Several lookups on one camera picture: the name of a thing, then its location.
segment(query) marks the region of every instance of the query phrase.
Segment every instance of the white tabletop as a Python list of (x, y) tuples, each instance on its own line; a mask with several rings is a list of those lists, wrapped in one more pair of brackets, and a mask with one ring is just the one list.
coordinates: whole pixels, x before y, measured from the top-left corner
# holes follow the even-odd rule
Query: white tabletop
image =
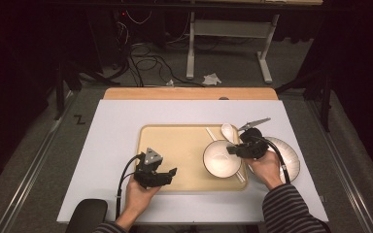
[[(240, 127), (266, 117), (271, 120), (258, 129), (263, 136), (281, 139), (295, 150), (301, 169), (292, 184), (311, 214), (328, 221), (285, 107), (278, 100), (101, 100), (57, 221), (68, 222), (77, 205), (86, 198), (106, 200), (106, 219), (114, 220), (120, 175), (129, 159), (136, 155), (140, 129), (147, 124), (228, 122)], [(137, 223), (261, 222), (267, 188), (251, 173), (249, 177), (243, 191), (158, 192)]]

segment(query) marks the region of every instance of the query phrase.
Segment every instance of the striped sleeve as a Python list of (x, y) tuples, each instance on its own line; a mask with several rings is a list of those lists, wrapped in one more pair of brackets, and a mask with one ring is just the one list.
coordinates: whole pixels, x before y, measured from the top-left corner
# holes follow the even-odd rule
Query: striped sleeve
[(292, 184), (272, 189), (262, 204), (268, 233), (326, 232), (319, 220), (311, 216), (308, 206)]
[(92, 233), (126, 233), (126, 231), (114, 222), (104, 222), (99, 224)]

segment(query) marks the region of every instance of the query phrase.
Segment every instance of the white bowl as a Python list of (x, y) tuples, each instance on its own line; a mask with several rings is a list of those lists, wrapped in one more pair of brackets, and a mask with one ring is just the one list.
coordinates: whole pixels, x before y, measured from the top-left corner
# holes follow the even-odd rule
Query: white bowl
[(227, 147), (234, 145), (225, 140), (214, 141), (204, 151), (204, 165), (209, 173), (219, 178), (235, 175), (241, 167), (241, 158), (229, 154)]

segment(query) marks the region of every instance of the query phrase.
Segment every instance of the beige tray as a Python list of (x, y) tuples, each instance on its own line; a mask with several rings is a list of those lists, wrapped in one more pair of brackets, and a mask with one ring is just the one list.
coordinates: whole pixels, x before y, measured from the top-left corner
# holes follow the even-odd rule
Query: beige tray
[[(225, 140), (220, 132), (220, 124), (150, 124), (141, 129), (138, 153), (151, 148), (163, 157), (157, 172), (168, 172), (178, 168), (171, 184), (162, 191), (239, 191), (248, 182), (246, 166), (241, 164), (238, 176), (217, 178), (210, 174), (203, 164), (205, 148), (213, 142), (208, 127), (217, 140)], [(239, 142), (235, 129), (235, 142)]]

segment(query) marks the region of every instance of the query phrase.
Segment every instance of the person's left hand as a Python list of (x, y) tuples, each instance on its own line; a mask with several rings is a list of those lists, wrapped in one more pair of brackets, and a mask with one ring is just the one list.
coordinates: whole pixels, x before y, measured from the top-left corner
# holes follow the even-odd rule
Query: person's left hand
[(125, 208), (116, 220), (116, 224), (125, 230), (129, 230), (136, 218), (149, 206), (153, 196), (161, 189), (160, 186), (143, 188), (131, 175), (126, 186)]

